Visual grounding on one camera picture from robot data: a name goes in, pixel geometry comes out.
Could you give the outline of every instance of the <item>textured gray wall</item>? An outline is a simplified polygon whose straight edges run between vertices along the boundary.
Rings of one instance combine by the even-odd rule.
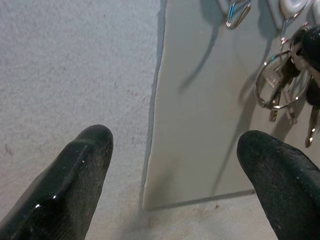
[[[0,1],[0,219],[103,124],[114,154],[86,239],[274,239],[255,195],[140,210],[163,24],[160,0]]]

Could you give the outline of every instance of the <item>concrete wall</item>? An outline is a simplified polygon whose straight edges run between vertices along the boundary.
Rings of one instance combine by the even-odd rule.
[[[0,219],[68,142],[103,124],[114,154],[86,239],[275,239],[255,195],[140,210],[164,7],[0,1]]]

